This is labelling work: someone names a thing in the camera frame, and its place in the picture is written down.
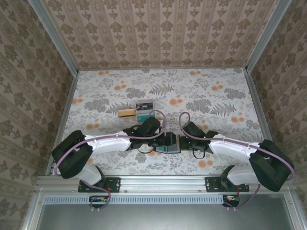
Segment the small box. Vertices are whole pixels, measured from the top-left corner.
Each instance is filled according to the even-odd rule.
[[[143,123],[150,116],[155,117],[155,112],[152,112],[149,116],[149,113],[154,109],[152,101],[138,101],[135,105],[139,124]]]
[[[138,124],[135,109],[123,109],[118,111],[119,123],[123,128]]]

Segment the floral tablecloth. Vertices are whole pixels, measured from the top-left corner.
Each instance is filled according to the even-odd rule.
[[[86,135],[121,131],[117,111],[133,108],[142,99],[153,101],[155,108],[165,113],[167,129],[176,134],[181,133],[179,114],[188,111],[204,132],[214,130],[244,141],[262,140],[242,69],[81,71],[63,139],[78,129]],[[197,160],[191,151],[164,155],[137,150],[94,155],[89,162],[105,175],[220,174],[228,165],[239,164],[221,154],[207,153]]]

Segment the aluminum frame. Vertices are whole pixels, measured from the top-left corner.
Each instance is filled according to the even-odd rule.
[[[271,14],[267,24],[264,27],[264,30],[257,41],[252,53],[249,56],[249,59],[246,63],[246,69],[248,71],[252,71],[255,67],[258,59],[260,58],[262,52],[264,51],[266,45],[268,44],[269,40],[271,39],[275,29],[277,28],[280,20],[282,19],[283,15],[285,14],[286,10],[288,9],[291,0],[281,0],[278,1],[276,4],[273,13]]]
[[[212,175],[197,176],[112,176],[121,178],[120,195],[234,195],[236,193],[207,193],[205,177]],[[62,179],[56,176],[40,176],[37,180],[37,188],[34,191],[29,211],[27,213],[23,230],[36,230],[44,205],[46,195],[104,195],[104,193],[78,193],[78,179]],[[257,185],[250,185],[253,194]],[[288,211],[295,230],[306,229],[306,220],[300,206],[297,195],[293,194],[295,188],[291,182],[286,182],[279,192],[272,192],[263,186],[259,194],[283,194],[287,203]]]
[[[256,114],[260,122],[261,131],[264,138],[272,139],[264,112],[260,106],[260,100],[257,95],[256,87],[253,83],[250,73],[245,71],[250,95],[254,103]],[[66,120],[69,114],[71,101],[77,86],[78,76],[74,77],[69,96],[63,112],[60,127],[54,143],[57,146],[63,136]],[[78,179],[64,180],[60,177],[50,176],[53,158],[50,157],[46,176],[40,176],[37,180],[37,188],[34,191],[28,213],[26,215],[22,230],[36,230],[38,221],[43,208],[45,195],[102,195],[103,193],[77,193]],[[186,175],[186,176],[109,176],[121,178],[120,194],[122,195],[234,195],[236,193],[207,193],[205,187],[205,177],[212,175]],[[257,185],[250,185],[250,192],[245,194],[253,194]],[[263,186],[260,187],[258,194],[275,194]],[[289,215],[295,230],[307,230],[307,222],[303,209],[295,194],[295,188],[291,182],[286,182],[281,188],[279,194],[283,194],[287,203]]]

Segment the patterned wallpaper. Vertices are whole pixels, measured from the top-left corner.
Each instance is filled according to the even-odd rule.
[[[29,3],[1,0],[0,229],[22,224],[70,84],[70,72]]]
[[[252,71],[273,139],[294,161],[307,210],[307,1],[293,0]]]
[[[244,66],[277,0],[43,0],[80,69]]]

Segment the black mounting bracket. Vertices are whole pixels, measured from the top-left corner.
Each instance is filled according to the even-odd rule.
[[[99,183],[95,184],[96,187],[101,187],[106,189],[111,193],[119,193],[120,190],[120,177],[106,177],[106,180],[103,185],[99,185]],[[79,193],[101,193],[101,190],[90,188],[82,181],[79,181],[78,187]]]
[[[206,191],[207,193],[217,193],[217,192],[249,192],[248,184],[234,185],[231,183],[227,175],[234,165],[228,166],[220,176],[208,176],[205,177]]]

